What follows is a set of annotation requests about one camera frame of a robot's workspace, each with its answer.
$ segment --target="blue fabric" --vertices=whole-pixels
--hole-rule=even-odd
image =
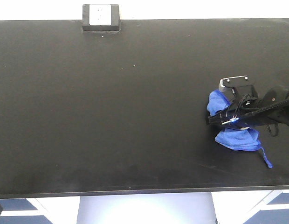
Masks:
[[[214,90],[209,96],[209,103],[207,106],[211,116],[215,115],[218,111],[221,111],[230,106],[230,102],[225,95],[219,90]],[[219,144],[238,151],[257,151],[262,149],[263,158],[269,168],[273,165],[267,159],[265,149],[261,146],[261,142],[258,139],[259,132],[255,129],[249,128],[246,130],[234,130],[225,128],[220,131],[216,136],[215,141]]]

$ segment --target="blue cloth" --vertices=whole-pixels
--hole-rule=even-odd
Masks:
[[[209,96],[207,109],[211,116],[213,116],[218,111],[221,111],[230,105],[231,103],[222,92],[219,90],[214,90]],[[234,130],[225,128],[219,132],[215,138],[215,141],[235,151],[257,151],[261,149],[266,164],[269,168],[272,168],[273,165],[267,159],[265,149],[261,146],[261,142],[259,141],[258,136],[259,132],[252,128],[246,130]]]

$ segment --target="outlet box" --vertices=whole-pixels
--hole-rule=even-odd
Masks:
[[[111,5],[90,5],[89,24],[91,26],[111,26]]]
[[[83,5],[83,32],[119,32],[120,25],[118,5]]]

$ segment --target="robotic arm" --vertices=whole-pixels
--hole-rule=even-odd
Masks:
[[[266,125],[272,136],[278,135],[278,124],[289,126],[289,90],[275,86],[259,98],[253,84],[248,76],[221,79],[219,90],[231,96],[230,106],[210,116],[209,125],[235,130]],[[270,125],[275,125],[275,134]]]

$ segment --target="black tabletop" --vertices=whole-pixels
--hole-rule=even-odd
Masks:
[[[206,125],[223,77],[289,88],[289,19],[0,21],[0,197],[289,188],[289,127],[235,152]]]

